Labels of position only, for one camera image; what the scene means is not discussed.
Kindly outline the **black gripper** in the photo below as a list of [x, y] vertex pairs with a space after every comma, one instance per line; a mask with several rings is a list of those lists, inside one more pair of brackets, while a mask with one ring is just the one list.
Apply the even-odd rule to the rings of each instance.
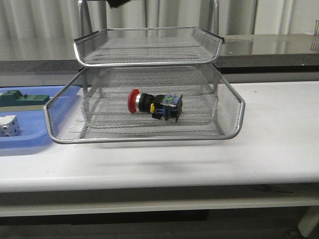
[[118, 8], [128, 2], [130, 2], [130, 0], [107, 0], [110, 8]]

